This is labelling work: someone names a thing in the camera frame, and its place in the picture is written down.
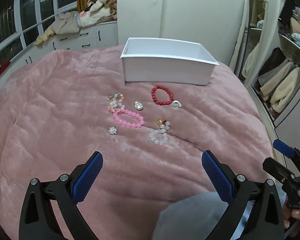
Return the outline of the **person's right hand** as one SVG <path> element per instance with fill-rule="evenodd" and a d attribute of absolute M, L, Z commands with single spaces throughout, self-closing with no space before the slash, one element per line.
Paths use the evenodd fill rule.
<path fill-rule="evenodd" d="M 290 218 L 294 218 L 297 220 L 300 220 L 300 209 L 291 209 L 287 206 L 288 204 L 288 198 L 286 197 L 285 203 L 282 207 L 283 212 L 283 222 L 285 229 L 288 229 L 290 226 Z"/>

